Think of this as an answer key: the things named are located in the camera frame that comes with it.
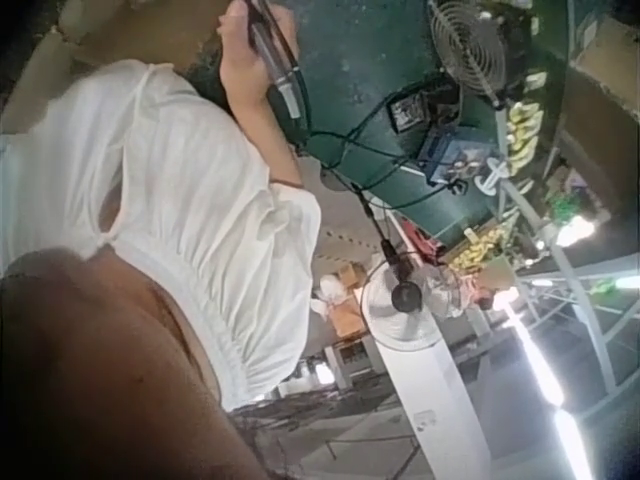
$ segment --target red object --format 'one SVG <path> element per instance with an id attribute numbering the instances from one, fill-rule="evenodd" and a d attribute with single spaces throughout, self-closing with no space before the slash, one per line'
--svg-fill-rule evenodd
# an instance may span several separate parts
<path id="1" fill-rule="evenodd" d="M 431 265 L 441 264 L 439 257 L 444 253 L 445 246 L 443 243 L 405 217 L 400 219 L 400 225 L 404 233 L 409 237 L 415 251 L 420 254 L 422 261 Z"/>

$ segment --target hand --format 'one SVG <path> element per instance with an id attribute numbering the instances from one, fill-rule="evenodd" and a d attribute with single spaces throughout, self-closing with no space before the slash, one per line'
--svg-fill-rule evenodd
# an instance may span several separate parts
<path id="1" fill-rule="evenodd" d="M 270 9 L 297 58 L 298 44 L 291 11 L 278 5 L 272 5 Z M 231 2 L 227 12 L 220 17 L 218 33 L 222 38 L 220 79 L 229 106 L 232 110 L 260 107 L 266 101 L 271 80 L 264 62 L 249 45 L 248 7 L 244 0 Z"/>

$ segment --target forearm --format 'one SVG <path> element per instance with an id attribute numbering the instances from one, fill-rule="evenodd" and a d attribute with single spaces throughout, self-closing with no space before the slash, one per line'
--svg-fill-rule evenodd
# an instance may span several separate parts
<path id="1" fill-rule="evenodd" d="M 238 125 L 269 167 L 271 182 L 302 188 L 298 162 L 269 103 L 265 100 L 251 107 L 234 108 L 232 105 L 231 110 Z"/>

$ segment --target person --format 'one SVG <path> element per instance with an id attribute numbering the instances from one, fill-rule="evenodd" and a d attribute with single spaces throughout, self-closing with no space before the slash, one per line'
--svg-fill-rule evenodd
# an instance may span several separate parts
<path id="1" fill-rule="evenodd" d="M 297 54 L 291 12 L 273 13 Z M 218 32 L 235 120 L 131 60 L 7 139 L 2 421 L 21 476 L 267 478 L 226 412 L 299 360 L 320 210 L 243 1 Z"/>

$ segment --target white pillar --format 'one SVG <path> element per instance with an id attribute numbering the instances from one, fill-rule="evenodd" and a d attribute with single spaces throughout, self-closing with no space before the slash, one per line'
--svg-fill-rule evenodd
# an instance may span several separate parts
<path id="1" fill-rule="evenodd" d="M 387 367 L 384 366 L 384 360 L 378 350 L 378 345 L 371 335 L 365 335 L 362 337 L 362 345 L 367 352 L 369 361 L 371 362 L 371 368 L 377 374 L 386 373 Z"/>
<path id="2" fill-rule="evenodd" d="M 489 480 L 491 453 L 446 343 L 416 352 L 378 344 L 436 480 Z"/>
<path id="3" fill-rule="evenodd" d="M 347 373 L 340 350 L 335 347 L 327 347 L 324 349 L 324 354 L 327 357 L 329 368 L 333 372 L 333 376 L 336 379 L 336 385 L 340 390 L 346 390 L 353 386 L 351 376 Z"/>
<path id="4" fill-rule="evenodd" d="M 483 340 L 493 334 L 491 326 L 489 325 L 489 320 L 482 310 L 476 306 L 471 306 L 467 309 L 466 313 L 467 319 L 469 320 L 476 337 L 478 337 L 478 340 Z"/>

